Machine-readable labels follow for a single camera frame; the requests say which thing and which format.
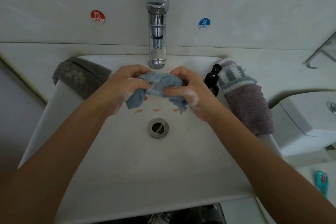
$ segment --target towel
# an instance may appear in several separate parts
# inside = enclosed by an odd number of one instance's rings
[[[257,81],[232,59],[219,62],[219,85],[232,113],[255,135],[275,132],[272,112]]]
[[[55,85],[58,80],[61,80],[87,99],[107,81],[110,74],[111,70],[106,67],[77,57],[70,57],[57,66],[52,79]]]
[[[128,109],[140,107],[145,99],[145,95],[150,94],[161,98],[168,98],[170,102],[178,107],[180,113],[183,113],[187,110],[186,105],[188,103],[184,97],[166,96],[162,92],[162,90],[167,87],[184,86],[183,81],[179,77],[171,74],[150,72],[140,75],[138,78],[148,81],[152,87],[148,90],[137,89],[134,94],[131,95],[130,98],[126,101]]]

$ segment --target sink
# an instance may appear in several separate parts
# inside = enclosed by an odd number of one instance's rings
[[[148,66],[148,55],[82,56],[116,71],[120,66]],[[216,57],[172,56],[158,72],[178,66],[202,78],[220,61]],[[219,91],[218,99],[228,106]],[[53,134],[82,102],[58,81],[20,165]],[[55,223],[92,223],[253,197],[250,183],[215,133],[187,106],[182,114],[168,99],[148,95],[140,108],[109,117],[78,167],[58,209]],[[150,136],[153,119],[168,133]],[[277,154],[272,136],[260,139]]]

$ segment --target blue sticker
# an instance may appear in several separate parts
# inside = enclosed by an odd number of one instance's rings
[[[203,18],[198,23],[198,28],[202,30],[207,29],[209,26],[210,26],[210,20],[208,18]]]

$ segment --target toilet tank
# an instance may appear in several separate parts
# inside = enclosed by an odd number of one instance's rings
[[[336,109],[331,103],[336,106],[336,92],[309,92],[289,96],[271,109],[273,137],[284,156],[317,151],[336,142]]]

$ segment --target faucet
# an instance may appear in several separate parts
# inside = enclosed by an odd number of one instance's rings
[[[166,16],[169,0],[146,0],[149,24],[149,67],[160,69],[167,60]]]

